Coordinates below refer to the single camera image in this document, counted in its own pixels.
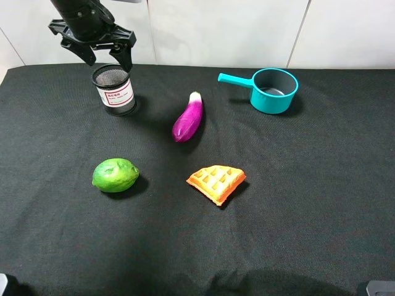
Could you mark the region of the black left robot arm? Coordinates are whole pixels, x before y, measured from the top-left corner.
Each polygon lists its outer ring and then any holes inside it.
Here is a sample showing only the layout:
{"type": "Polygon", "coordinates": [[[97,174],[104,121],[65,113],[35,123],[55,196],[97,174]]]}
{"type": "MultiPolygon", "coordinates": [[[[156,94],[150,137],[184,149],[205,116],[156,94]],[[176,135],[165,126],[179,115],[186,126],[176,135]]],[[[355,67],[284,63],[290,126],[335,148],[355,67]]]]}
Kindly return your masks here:
{"type": "Polygon", "coordinates": [[[60,34],[60,45],[86,64],[96,62],[94,51],[109,50],[109,54],[129,72],[133,66],[131,50],[136,43],[133,31],[115,23],[111,12],[100,1],[53,1],[61,19],[48,25],[54,35],[60,34]]]}

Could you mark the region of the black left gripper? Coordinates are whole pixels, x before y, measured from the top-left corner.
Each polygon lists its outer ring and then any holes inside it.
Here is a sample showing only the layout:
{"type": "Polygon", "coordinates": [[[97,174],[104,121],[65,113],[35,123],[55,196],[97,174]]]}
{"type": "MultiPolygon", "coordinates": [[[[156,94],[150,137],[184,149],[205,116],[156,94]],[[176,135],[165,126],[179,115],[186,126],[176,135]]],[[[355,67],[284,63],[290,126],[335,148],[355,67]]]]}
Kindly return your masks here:
{"type": "Polygon", "coordinates": [[[49,24],[53,34],[60,34],[60,45],[77,55],[89,66],[96,56],[92,47],[111,49],[109,54],[124,71],[129,72],[133,63],[131,47],[136,43],[135,34],[115,23],[114,16],[105,9],[78,9],[62,14],[49,24]]]}

